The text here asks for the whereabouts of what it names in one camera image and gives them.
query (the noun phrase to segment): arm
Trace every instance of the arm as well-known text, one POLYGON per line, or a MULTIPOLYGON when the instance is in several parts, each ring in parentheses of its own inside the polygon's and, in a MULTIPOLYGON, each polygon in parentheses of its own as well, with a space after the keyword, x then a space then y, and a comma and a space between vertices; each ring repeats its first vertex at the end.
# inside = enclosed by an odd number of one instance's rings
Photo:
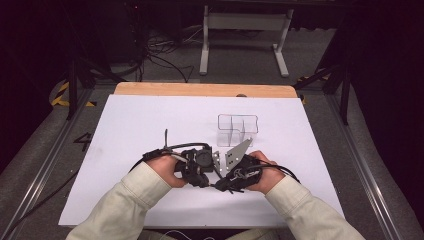
MULTIPOLYGON (((261 152, 252 155, 276 164, 261 152)), ((259 183, 249 189, 265 194, 296 239, 364 239, 336 210, 279 170, 264 169, 259 183)))
POLYGON ((176 161, 164 156, 137 166, 100 199, 87 220, 66 239, 137 239, 147 211, 172 187, 185 185, 174 176, 176 161))

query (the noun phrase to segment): yellow tape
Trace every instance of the yellow tape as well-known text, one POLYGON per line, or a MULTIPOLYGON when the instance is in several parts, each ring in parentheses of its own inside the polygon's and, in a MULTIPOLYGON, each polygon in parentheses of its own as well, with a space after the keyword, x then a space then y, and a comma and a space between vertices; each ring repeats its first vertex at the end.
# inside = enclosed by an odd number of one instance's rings
MULTIPOLYGON (((52 101, 52 106, 60 105, 64 107, 69 107, 69 101, 62 101, 62 96, 65 93, 66 89, 69 87, 69 82, 64 82, 59 89, 59 92, 56 94, 56 98, 52 101)), ((95 107, 97 102, 87 102, 86 107, 95 107)))

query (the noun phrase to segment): white metal frame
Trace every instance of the white metal frame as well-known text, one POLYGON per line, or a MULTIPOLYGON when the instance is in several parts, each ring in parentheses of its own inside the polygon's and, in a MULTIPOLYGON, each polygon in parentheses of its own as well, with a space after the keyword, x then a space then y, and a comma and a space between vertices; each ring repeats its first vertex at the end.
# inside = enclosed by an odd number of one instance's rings
POLYGON ((241 30, 268 30, 280 31, 280 41, 273 44, 274 55, 280 69, 281 76, 288 77, 286 63, 281 50, 286 40, 292 19, 293 10, 287 14, 239 14, 239 13, 209 13, 205 6, 203 17, 203 47, 200 59, 200 75, 208 73, 209 60, 209 29, 241 29, 241 30))

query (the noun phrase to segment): white board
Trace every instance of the white board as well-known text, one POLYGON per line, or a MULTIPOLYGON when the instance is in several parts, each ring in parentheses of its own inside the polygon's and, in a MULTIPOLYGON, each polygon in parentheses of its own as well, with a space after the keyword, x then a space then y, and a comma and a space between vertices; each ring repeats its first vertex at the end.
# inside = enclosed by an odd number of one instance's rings
MULTIPOLYGON (((216 144, 219 114, 258 116, 259 132, 248 153, 263 151, 343 215, 299 99, 111 95, 59 225, 76 226, 84 221, 144 153, 164 146, 165 129, 168 145, 205 142, 223 156, 230 148, 216 144)), ((218 180, 214 173, 207 175, 213 183, 218 180)), ((261 193, 230 194, 191 185, 172 189, 147 213, 145 221, 150 228, 281 226, 285 222, 261 193)))

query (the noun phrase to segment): table leg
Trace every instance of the table leg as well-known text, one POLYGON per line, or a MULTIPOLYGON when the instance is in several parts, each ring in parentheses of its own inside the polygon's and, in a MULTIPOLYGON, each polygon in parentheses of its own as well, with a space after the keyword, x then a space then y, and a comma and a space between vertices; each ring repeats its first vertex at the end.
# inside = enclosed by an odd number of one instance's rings
POLYGON ((209 41, 208 41, 208 6, 205 6, 205 13, 203 17, 203 47, 202 56, 200 58, 200 75, 204 76, 208 73, 208 60, 209 60, 209 41))
POLYGON ((287 70, 286 62, 284 61, 281 50, 283 49, 284 41, 286 40, 287 32, 290 27, 290 22, 293 15, 293 9, 288 10, 286 19, 284 19, 283 27, 281 28, 280 42, 273 44, 275 58, 277 59, 278 68, 280 69, 281 76, 288 77, 289 71, 287 70))

